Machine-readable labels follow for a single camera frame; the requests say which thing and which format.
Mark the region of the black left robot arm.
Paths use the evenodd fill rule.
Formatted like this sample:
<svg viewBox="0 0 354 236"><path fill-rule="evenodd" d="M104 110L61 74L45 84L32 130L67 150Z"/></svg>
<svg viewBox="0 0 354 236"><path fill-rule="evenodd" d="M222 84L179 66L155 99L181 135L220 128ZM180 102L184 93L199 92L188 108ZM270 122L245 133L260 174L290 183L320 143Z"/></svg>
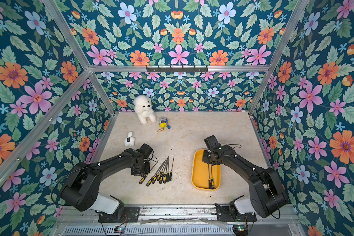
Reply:
<svg viewBox="0 0 354 236"><path fill-rule="evenodd" d="M80 162L67 174L59 196L78 211L93 210L114 222L124 220L124 203L116 197L100 193L100 184L127 168L132 176L148 174L152 154L152 147L143 144L139 149L128 148L100 162Z"/></svg>

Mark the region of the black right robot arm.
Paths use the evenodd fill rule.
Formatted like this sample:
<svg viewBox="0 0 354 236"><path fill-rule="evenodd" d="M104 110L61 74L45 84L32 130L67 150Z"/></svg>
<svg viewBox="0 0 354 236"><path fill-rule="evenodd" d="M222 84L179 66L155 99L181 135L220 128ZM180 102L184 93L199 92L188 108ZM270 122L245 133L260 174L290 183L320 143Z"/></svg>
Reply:
<svg viewBox="0 0 354 236"><path fill-rule="evenodd" d="M272 168L262 168L240 156L228 144L221 144L214 135L204 140L207 149L202 161L211 165L225 165L240 175L249 186L248 197L230 202L235 214L256 213L267 218L288 204L288 195L280 178Z"/></svg>

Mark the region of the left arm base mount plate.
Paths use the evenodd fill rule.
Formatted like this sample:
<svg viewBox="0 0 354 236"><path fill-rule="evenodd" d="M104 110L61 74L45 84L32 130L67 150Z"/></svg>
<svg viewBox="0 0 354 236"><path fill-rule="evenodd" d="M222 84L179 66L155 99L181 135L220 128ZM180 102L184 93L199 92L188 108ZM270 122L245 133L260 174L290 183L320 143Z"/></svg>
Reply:
<svg viewBox="0 0 354 236"><path fill-rule="evenodd" d="M113 214L99 213L99 223L134 223L140 216L140 207L121 206Z"/></svg>

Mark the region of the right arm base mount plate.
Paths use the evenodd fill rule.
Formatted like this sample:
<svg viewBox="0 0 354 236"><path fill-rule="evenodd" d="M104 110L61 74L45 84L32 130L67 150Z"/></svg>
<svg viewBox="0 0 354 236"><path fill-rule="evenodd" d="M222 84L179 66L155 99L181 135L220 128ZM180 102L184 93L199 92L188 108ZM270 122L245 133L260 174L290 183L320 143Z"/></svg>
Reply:
<svg viewBox="0 0 354 236"><path fill-rule="evenodd" d="M233 205L214 204L217 221L221 222L256 222L257 217L251 213L242 214Z"/></svg>

